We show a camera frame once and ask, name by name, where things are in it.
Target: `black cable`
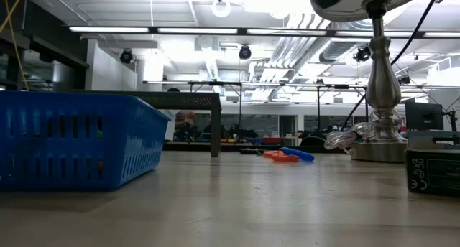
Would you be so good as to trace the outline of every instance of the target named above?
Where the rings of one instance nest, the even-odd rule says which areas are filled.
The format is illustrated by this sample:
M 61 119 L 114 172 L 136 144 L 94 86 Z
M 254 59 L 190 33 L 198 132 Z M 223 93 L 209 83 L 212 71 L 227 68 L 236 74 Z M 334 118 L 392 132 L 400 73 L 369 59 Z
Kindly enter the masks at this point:
M 423 22 L 425 21 L 425 18 L 426 16 L 428 15 L 428 13 L 430 12 L 431 10 L 431 7 L 433 7 L 434 3 L 436 2 L 436 0 L 431 0 L 430 3 L 428 4 L 428 6 L 426 7 L 425 11 L 423 12 L 422 14 L 422 17 L 420 18 L 420 21 L 418 21 L 418 24 L 417 26 L 415 27 L 412 35 L 409 37 L 409 40 L 408 42 L 406 42 L 406 44 L 404 45 L 404 47 L 402 48 L 402 50 L 400 51 L 400 53 L 395 57 L 395 59 L 391 62 L 391 65 L 394 65 L 400 58 L 401 56 L 403 56 L 404 52 L 406 51 L 406 49 L 409 47 L 410 43 L 414 40 L 415 36 L 417 35 L 418 33 L 418 30 L 421 28 Z M 351 116 L 353 116 L 353 113 L 355 112 L 355 110 L 358 108 L 359 104 L 361 104 L 361 102 L 366 98 L 366 93 L 362 96 L 361 100 L 359 100 L 359 102 L 355 105 L 355 107 L 353 108 L 353 110 L 351 111 L 351 113 L 348 115 L 348 117 L 346 118 L 346 121 L 348 121 Z M 345 125 L 346 123 L 344 123 L 344 125 L 342 126 L 342 129 L 341 131 L 344 130 L 345 128 Z

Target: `white ceiling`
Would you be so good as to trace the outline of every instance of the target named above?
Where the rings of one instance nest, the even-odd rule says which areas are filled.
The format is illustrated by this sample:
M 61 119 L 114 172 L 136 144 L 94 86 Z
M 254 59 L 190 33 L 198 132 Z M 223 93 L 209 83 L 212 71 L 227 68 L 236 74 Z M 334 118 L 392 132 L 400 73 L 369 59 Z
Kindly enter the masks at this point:
M 285 27 L 288 18 L 275 19 L 268 13 L 249 13 L 244 10 L 245 0 L 230 0 L 231 13 L 227 17 L 216 17 L 211 11 L 214 0 L 191 0 L 193 11 L 196 15 L 194 21 L 192 10 L 187 0 L 61 0 L 71 10 L 58 0 L 33 0 L 46 10 L 72 25 L 105 25 L 105 26 L 190 26 L 200 27 Z M 412 30 L 416 26 L 421 14 L 429 0 L 415 0 L 399 17 L 390 22 L 385 29 Z M 422 29 L 459 29 L 460 0 L 444 0 L 435 4 L 427 16 Z M 195 52 L 195 36 L 172 35 L 114 35 L 106 36 L 108 41 L 140 40 L 159 43 L 164 53 L 170 60 L 165 66 L 165 74 L 197 73 L 205 68 L 202 55 Z M 253 59 L 270 58 L 275 51 L 279 37 L 218 37 L 221 42 L 238 42 L 249 44 Z M 406 43 L 405 40 L 394 39 L 390 52 L 396 55 Z M 401 68 L 414 65 L 419 61 L 414 60 L 415 54 L 425 56 L 442 53 L 455 53 L 460 50 L 458 40 L 415 40 L 406 51 L 406 56 L 399 61 Z M 251 61 L 240 61 L 237 57 L 238 50 L 227 50 L 219 53 L 217 65 L 219 69 L 248 70 Z M 370 71 L 370 61 L 359 69 L 349 65 L 333 65 L 328 70 L 331 78 L 363 77 Z M 414 77 L 426 76 L 426 70 L 416 70 Z

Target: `ceiling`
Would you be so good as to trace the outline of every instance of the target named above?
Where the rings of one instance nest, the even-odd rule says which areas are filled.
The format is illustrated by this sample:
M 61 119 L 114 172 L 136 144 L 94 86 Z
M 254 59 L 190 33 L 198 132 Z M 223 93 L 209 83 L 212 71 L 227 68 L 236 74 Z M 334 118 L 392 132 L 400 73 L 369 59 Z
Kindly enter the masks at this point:
M 282 12 L 283 7 L 290 7 L 291 0 L 276 0 L 276 4 L 269 4 L 269 9 L 277 9 L 275 14 L 248 11 L 249 5 L 257 6 L 256 4 L 250 4 L 250 0 L 224 0 L 230 2 L 231 11 L 227 17 L 223 18 L 217 17 L 212 11 L 212 4 L 215 0 L 33 1 L 65 23 L 81 26 L 288 27 L 290 20 L 293 21 L 294 19 L 293 15 L 282 19 L 272 17 L 276 17 L 276 13 Z M 412 1 L 410 6 L 406 7 L 402 13 L 397 14 L 391 22 L 386 24 L 385 29 L 412 31 L 428 2 L 429 0 Z M 460 0 L 443 0 L 440 4 L 433 6 L 422 29 L 457 30 L 459 23 Z M 213 37 L 221 45 L 234 43 L 238 47 L 241 45 L 250 46 L 252 51 L 252 58 L 250 60 L 240 60 L 238 58 L 239 49 L 235 47 L 219 47 L 219 52 L 215 56 L 215 65 L 219 70 L 240 70 L 248 74 L 250 73 L 249 67 L 252 62 L 269 62 L 280 46 L 279 37 Z M 187 74 L 190 74 L 192 79 L 192 75 L 196 75 L 200 70 L 205 70 L 210 65 L 207 55 L 196 51 L 196 38 L 198 36 L 114 34 L 105 35 L 105 38 L 101 39 L 100 45 L 104 47 L 104 45 L 109 43 L 112 46 L 117 46 L 117 43 L 119 44 L 122 41 L 151 42 L 154 40 L 158 42 L 165 53 L 164 73 L 168 77 L 168 80 L 174 80 L 175 75 L 184 78 L 184 75 Z M 295 46 L 298 46 L 300 42 L 300 39 L 297 42 L 291 42 L 292 48 L 285 50 L 286 55 L 293 55 Z M 405 43 L 406 41 L 403 39 L 394 39 L 390 46 L 390 52 L 392 53 L 390 57 L 395 57 Z M 313 69 L 313 66 L 308 65 L 312 62 L 312 58 L 307 58 L 306 55 L 309 52 L 313 52 L 313 46 L 316 44 L 318 42 L 314 41 L 305 44 L 301 58 L 291 67 L 295 71 L 285 74 L 288 79 L 302 78 L 302 80 L 299 80 L 300 83 L 312 83 L 317 78 L 324 78 L 327 80 L 327 83 L 355 83 L 361 78 L 365 83 L 365 78 L 370 72 L 371 61 L 365 62 L 359 68 L 354 67 L 353 61 L 350 58 L 356 47 L 350 48 L 339 60 L 320 73 L 313 74 L 313 76 L 310 74 L 305 76 L 304 73 L 309 72 L 306 70 Z M 114 49 L 115 51 L 120 51 L 121 47 L 115 47 Z M 150 49 L 134 49 L 134 52 L 142 56 L 143 52 L 148 50 Z M 460 41 L 458 40 L 414 40 L 397 66 L 394 66 L 394 70 L 398 71 L 399 69 L 408 67 L 413 80 L 424 83 L 428 74 L 427 68 L 436 64 L 436 61 L 425 60 L 442 60 L 448 57 L 449 54 L 456 54 L 459 50 Z M 234 79 L 239 80 L 241 78 L 239 75 L 236 75 Z

